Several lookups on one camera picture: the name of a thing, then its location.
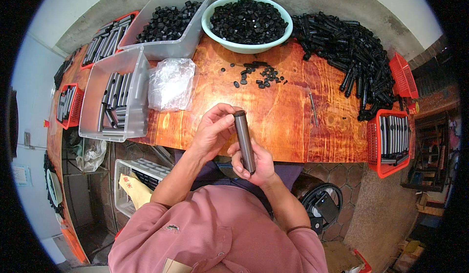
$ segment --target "red basket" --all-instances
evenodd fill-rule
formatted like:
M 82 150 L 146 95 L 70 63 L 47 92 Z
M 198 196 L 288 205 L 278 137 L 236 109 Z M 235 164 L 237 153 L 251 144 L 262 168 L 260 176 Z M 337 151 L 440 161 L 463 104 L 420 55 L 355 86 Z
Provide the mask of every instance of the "red basket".
M 72 103 L 70 104 L 70 115 L 68 119 L 64 119 L 63 122 L 60 122 L 55 118 L 56 122 L 60 124 L 64 129 L 68 129 L 74 126 L 77 126 L 80 123 L 80 113 L 82 111 L 82 103 L 83 103 L 83 96 L 85 92 L 83 92 L 79 87 L 78 83 L 68 83 L 65 84 L 62 88 L 62 92 L 67 89 L 68 86 L 75 86 L 76 91 L 72 97 Z
M 395 53 L 393 59 L 389 62 L 391 73 L 396 84 L 394 91 L 401 97 L 411 97 L 412 99 L 418 98 L 417 86 L 415 85 L 414 76 L 410 70 L 407 61 L 399 54 Z
M 368 122 L 368 167 L 378 173 L 380 178 L 384 178 L 394 172 L 401 170 L 409 164 L 410 156 L 397 166 L 381 164 L 381 129 L 379 129 L 378 117 L 394 115 L 397 117 L 407 117 L 405 111 L 380 109 L 376 116 Z
M 120 21 L 121 19 L 123 19 L 123 18 L 125 18 L 125 17 L 127 17 L 127 16 L 129 16 L 129 15 L 131 15 L 131 14 L 134 14 L 135 16 L 137 16 L 138 12 L 139 12 L 138 10 L 129 12 L 129 13 L 127 13 L 127 14 L 125 14 L 125 15 L 119 17 L 119 18 L 114 19 L 113 22 L 115 22 L 115 21 Z M 80 63 L 80 70 L 91 69 L 91 68 L 93 67 L 94 62 L 91 62 L 91 63 L 88 64 L 88 65 L 82 66 L 82 64 L 83 64 L 83 59 L 82 59 L 82 62 Z

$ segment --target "dark pants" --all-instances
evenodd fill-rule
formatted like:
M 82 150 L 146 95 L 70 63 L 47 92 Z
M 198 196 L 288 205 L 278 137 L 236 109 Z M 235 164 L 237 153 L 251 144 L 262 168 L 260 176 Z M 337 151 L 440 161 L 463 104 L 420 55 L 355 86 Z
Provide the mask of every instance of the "dark pants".
M 176 163 L 179 161 L 183 153 L 183 150 L 174 150 Z M 303 163 L 273 162 L 273 168 L 275 173 L 278 174 L 278 176 L 282 179 L 283 184 L 285 184 L 285 186 L 291 190 L 293 183 L 295 182 L 296 178 L 298 178 L 301 170 L 303 169 Z M 254 194 L 261 201 L 262 205 L 264 205 L 269 214 L 272 214 L 272 207 L 270 206 L 266 195 L 260 187 L 243 178 L 232 179 L 225 176 L 213 161 L 207 162 L 207 164 L 202 167 L 202 170 L 192 184 L 191 190 L 196 190 L 202 186 L 210 184 L 232 185 L 238 188 L 243 188 Z

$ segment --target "clear plastic bin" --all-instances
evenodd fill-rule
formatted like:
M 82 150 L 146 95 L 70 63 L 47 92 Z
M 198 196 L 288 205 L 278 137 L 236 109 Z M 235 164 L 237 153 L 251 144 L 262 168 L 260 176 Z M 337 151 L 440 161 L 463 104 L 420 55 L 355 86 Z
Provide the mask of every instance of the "clear plastic bin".
M 128 138 L 146 136 L 148 131 L 148 69 L 149 63 L 143 47 L 125 50 L 95 62 L 88 78 L 78 134 L 98 140 L 123 142 Z M 104 136 L 97 131 L 99 105 L 109 80 L 114 72 L 133 72 L 128 90 L 124 136 Z M 104 126 L 111 127 L 107 119 Z
M 155 8 L 177 6 L 178 9 L 183 7 L 188 0 L 150 0 L 140 11 L 128 31 L 119 42 L 119 49 L 130 49 L 133 47 L 143 46 L 144 53 L 148 60 L 163 60 L 166 58 L 192 58 L 196 47 L 202 36 L 202 15 L 207 9 L 211 0 L 191 0 L 202 2 L 191 22 L 187 25 L 183 35 L 178 40 L 158 41 L 134 44 L 136 36 L 142 32 L 144 26 L 148 24 L 152 18 Z
M 169 174 L 171 169 L 153 163 L 145 159 L 137 160 L 120 160 L 117 159 L 114 167 L 114 204 L 117 210 L 121 211 L 127 217 L 131 217 L 135 213 L 135 206 L 127 195 L 125 190 L 119 185 L 120 174 L 130 174 L 132 169 L 140 171 L 159 181 L 163 180 Z

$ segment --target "plastic basin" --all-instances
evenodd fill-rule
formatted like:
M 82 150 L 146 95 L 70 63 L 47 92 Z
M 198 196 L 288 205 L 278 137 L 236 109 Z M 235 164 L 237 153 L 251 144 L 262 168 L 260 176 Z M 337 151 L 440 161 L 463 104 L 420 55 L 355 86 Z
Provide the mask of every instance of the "plastic basin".
M 223 47 L 236 53 L 243 53 L 243 54 L 261 53 L 261 52 L 269 50 L 272 47 L 280 45 L 281 43 L 286 41 L 292 34 L 292 31 L 293 31 L 292 18 L 290 17 L 290 14 L 282 6 L 278 5 L 272 0 L 255 0 L 259 2 L 266 2 L 266 3 L 272 4 L 273 7 L 278 9 L 283 20 L 288 23 L 287 28 L 285 29 L 285 34 L 283 35 L 282 38 L 278 39 L 277 41 L 266 43 L 266 44 L 245 45 L 245 44 L 237 44 L 237 43 L 233 43 L 230 41 L 226 41 L 220 37 L 217 37 L 214 33 L 212 33 L 212 31 L 209 28 L 210 18 L 215 12 L 215 7 L 223 6 L 226 3 L 237 2 L 237 1 L 238 0 L 217 0 L 207 7 L 207 9 L 205 10 L 202 16 L 202 28 L 205 31 L 205 33 L 213 40 L 219 42 L 220 45 L 222 45 Z

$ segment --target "yellow paper bag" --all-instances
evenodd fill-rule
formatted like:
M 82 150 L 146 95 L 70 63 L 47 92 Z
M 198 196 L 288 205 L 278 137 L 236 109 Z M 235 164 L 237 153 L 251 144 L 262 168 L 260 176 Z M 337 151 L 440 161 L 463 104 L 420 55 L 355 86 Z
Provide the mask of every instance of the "yellow paper bag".
M 119 185 L 125 190 L 134 203 L 135 210 L 149 203 L 149 198 L 153 191 L 144 185 L 135 173 L 130 172 L 129 175 L 120 174 Z

